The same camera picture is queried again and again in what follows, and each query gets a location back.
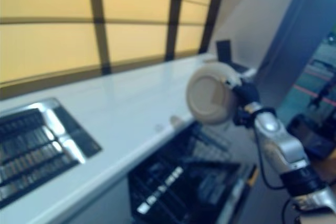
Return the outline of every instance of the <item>black joint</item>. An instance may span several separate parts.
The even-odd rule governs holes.
[[[255,111],[254,113],[250,114],[247,111],[243,109],[238,109],[236,111],[236,114],[233,118],[233,122],[236,126],[245,126],[247,128],[253,127],[254,126],[254,120],[256,119],[258,114],[264,113],[264,112],[270,112],[273,115],[276,115],[276,111],[274,108],[271,107],[264,107],[260,110]]]
[[[289,194],[293,197],[310,194],[326,187],[326,183],[320,179],[310,165],[284,173],[280,175],[280,178]]]

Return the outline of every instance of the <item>kitchen counter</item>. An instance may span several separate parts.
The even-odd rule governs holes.
[[[47,223],[66,218],[104,187],[124,178],[176,134],[172,117],[185,126],[192,122],[186,85],[204,60],[213,58],[202,54],[1,101],[0,112],[56,98],[102,151],[2,209],[0,222]]]

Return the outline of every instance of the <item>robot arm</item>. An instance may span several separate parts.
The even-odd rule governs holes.
[[[239,108],[243,116],[238,116],[238,121],[236,118],[234,122],[254,129],[258,149],[278,173],[284,188],[302,212],[301,223],[312,223],[307,221],[312,218],[306,213],[317,213],[320,209],[328,209],[332,213],[331,223],[336,223],[333,192],[310,166],[301,142],[287,132],[274,110],[261,105],[253,84],[241,82],[237,73],[226,64],[209,63],[191,77],[186,98],[192,114],[205,124],[229,121],[233,111]]]
[[[301,211],[328,208],[336,214],[336,198],[310,166],[301,142],[286,131],[274,114],[263,112],[259,103],[253,102],[244,109],[256,115],[257,144],[279,174],[297,208]]]

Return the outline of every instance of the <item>wall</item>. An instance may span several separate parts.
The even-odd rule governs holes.
[[[291,0],[241,0],[229,13],[226,2],[222,0],[209,52],[217,54],[215,41],[230,39],[233,60],[257,68]]]
[[[293,0],[255,78],[265,105],[281,104],[335,17],[336,0]]]

